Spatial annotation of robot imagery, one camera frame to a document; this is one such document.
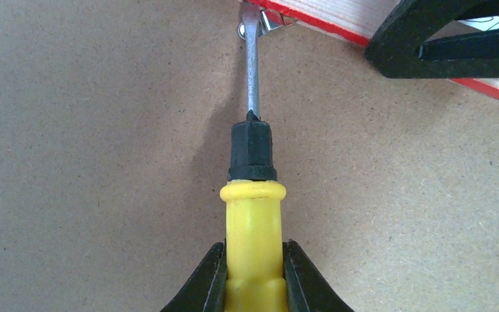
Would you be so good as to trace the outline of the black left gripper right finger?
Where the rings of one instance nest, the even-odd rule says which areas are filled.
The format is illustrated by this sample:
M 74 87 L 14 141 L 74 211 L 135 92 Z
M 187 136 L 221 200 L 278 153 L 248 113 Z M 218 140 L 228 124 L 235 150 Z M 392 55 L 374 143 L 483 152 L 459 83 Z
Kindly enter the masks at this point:
M 283 243 L 283 271 L 289 311 L 353 312 L 294 240 Z

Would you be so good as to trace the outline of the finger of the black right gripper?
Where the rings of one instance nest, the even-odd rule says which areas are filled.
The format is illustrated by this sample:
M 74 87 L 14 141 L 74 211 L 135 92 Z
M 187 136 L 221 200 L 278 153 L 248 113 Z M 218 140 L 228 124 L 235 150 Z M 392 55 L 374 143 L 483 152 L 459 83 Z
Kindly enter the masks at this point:
M 365 59 L 392 79 L 499 78 L 499 29 L 432 39 L 450 22 L 488 16 L 499 16 L 499 1 L 401 1 Z

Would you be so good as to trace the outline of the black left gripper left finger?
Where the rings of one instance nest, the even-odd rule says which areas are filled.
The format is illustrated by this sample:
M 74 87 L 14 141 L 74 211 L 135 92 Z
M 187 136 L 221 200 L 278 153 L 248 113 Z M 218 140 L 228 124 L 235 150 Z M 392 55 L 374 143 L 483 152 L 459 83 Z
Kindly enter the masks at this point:
M 161 311 L 225 311 L 227 281 L 226 248 L 222 242 L 211 246 L 173 299 Z

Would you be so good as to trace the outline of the yellow handled screwdriver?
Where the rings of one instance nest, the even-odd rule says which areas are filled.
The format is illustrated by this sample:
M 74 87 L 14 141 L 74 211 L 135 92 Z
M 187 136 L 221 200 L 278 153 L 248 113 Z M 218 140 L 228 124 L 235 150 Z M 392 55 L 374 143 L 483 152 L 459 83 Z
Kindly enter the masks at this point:
M 220 191 L 226 204 L 226 311 L 287 311 L 283 275 L 281 200 L 272 130 L 261 120 L 258 37 L 261 10 L 244 1 L 240 8 L 246 43 L 247 113 L 231 128 L 228 182 Z

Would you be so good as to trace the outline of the red picture frame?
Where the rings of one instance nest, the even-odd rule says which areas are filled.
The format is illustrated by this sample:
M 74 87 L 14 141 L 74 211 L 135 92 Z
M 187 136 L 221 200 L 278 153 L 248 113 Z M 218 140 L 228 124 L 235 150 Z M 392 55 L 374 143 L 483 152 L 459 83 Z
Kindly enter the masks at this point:
M 0 1 L 0 311 L 159 311 L 225 235 L 236 1 Z M 356 311 L 499 311 L 499 101 L 259 41 L 283 236 Z

